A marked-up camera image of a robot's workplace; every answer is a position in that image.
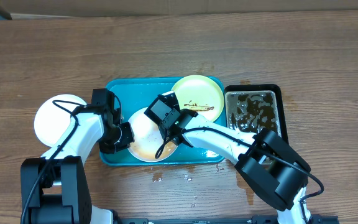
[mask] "blue tray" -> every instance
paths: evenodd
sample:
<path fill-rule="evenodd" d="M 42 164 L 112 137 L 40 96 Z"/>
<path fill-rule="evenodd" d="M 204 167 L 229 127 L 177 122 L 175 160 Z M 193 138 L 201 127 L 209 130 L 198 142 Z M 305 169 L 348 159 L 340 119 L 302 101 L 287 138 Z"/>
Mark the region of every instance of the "blue tray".
<path fill-rule="evenodd" d="M 223 84 L 215 77 L 214 80 L 223 91 Z M 136 111 L 148 107 L 158 94 L 170 91 L 173 85 L 181 77 L 175 78 L 126 78 L 117 79 L 109 82 L 106 86 L 118 96 L 122 103 L 122 115 L 124 122 Z M 223 112 L 215 123 L 226 127 L 226 110 Z M 136 159 L 128 150 L 119 151 L 116 154 L 100 153 L 101 160 L 109 166 L 139 166 L 139 165 L 179 165 L 179 164 L 200 164 L 210 162 L 221 162 L 222 156 L 211 151 L 190 148 L 184 144 L 178 146 L 175 152 L 168 158 L 160 162 L 143 162 Z"/>

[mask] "wood grain surface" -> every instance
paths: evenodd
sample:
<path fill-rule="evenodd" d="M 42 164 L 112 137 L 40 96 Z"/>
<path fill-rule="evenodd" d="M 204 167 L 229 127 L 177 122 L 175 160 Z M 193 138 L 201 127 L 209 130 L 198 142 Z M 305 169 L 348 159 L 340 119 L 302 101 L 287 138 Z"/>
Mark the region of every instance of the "wood grain surface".
<path fill-rule="evenodd" d="M 19 222 L 20 165 L 48 149 L 33 129 L 45 100 L 191 74 L 280 86 L 290 143 L 326 187 L 308 208 L 358 223 L 358 11 L 0 21 L 0 223 Z M 85 170 L 93 204 L 121 217 L 275 213 L 228 161 L 108 167 L 95 146 Z"/>

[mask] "black cable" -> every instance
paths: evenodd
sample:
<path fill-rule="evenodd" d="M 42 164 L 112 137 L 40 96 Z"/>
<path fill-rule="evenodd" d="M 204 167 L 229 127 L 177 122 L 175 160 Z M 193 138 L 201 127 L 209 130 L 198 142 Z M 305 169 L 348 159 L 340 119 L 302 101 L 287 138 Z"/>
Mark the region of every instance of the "black cable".
<path fill-rule="evenodd" d="M 167 140 L 167 135 L 168 135 L 168 130 L 166 129 L 162 145 L 159 147 L 159 149 L 157 149 L 157 152 L 155 152 L 154 158 L 158 159 L 161 156 L 162 152 L 164 151 L 165 145 L 168 144 L 168 142 L 170 142 L 172 139 L 174 139 L 178 136 L 178 134 L 177 134 L 177 135 L 175 135 L 174 138 L 168 138 L 168 140 Z"/>
<path fill-rule="evenodd" d="M 21 224 L 25 224 L 25 215 L 26 215 L 26 213 L 27 213 L 27 211 L 29 209 L 31 198 L 32 198 L 32 196 L 33 196 L 33 194 L 35 192 L 35 189 L 37 188 L 39 182 L 41 181 L 41 178 L 44 177 L 44 174 L 45 174 L 46 170 L 49 168 L 49 165 L 52 163 L 53 159 L 57 156 L 57 154 L 59 154 L 59 152 L 63 149 L 63 147 L 65 147 L 65 144 L 73 136 L 74 132 L 76 131 L 76 129 L 77 129 L 78 125 L 79 125 L 78 118 L 70 110 L 58 105 L 57 103 L 70 103 L 70 104 L 74 104 L 74 105 L 78 105 L 78 106 L 84 106 L 84 105 L 82 105 L 80 103 L 75 103 L 75 102 L 70 102 L 70 101 L 65 101 L 65 100 L 53 100 L 52 103 L 55 106 L 59 107 L 60 109 L 62 109 L 64 111 L 66 111 L 67 113 L 69 113 L 70 115 L 72 115 L 74 117 L 74 119 L 75 119 L 74 128 L 68 134 L 67 138 L 61 143 L 61 145 L 59 145 L 57 147 L 56 151 L 50 156 L 48 161 L 45 163 L 44 167 L 39 172 L 38 177 L 36 178 L 36 180 L 34 182 L 34 185 L 31 188 L 29 196 L 27 197 L 27 200 L 25 201 L 23 211 L 22 211 Z"/>
<path fill-rule="evenodd" d="M 308 219 L 306 218 L 306 212 L 305 212 L 305 207 L 303 206 L 303 203 L 306 203 L 305 201 L 299 201 L 300 206 L 301 206 L 301 211 L 302 211 L 302 216 L 303 216 L 303 220 L 305 221 L 305 223 L 308 223 Z"/>
<path fill-rule="evenodd" d="M 121 110 L 122 106 L 121 106 L 121 101 L 119 100 L 117 95 L 114 95 L 115 99 L 117 99 L 118 101 L 118 105 L 119 105 L 119 109 Z"/>

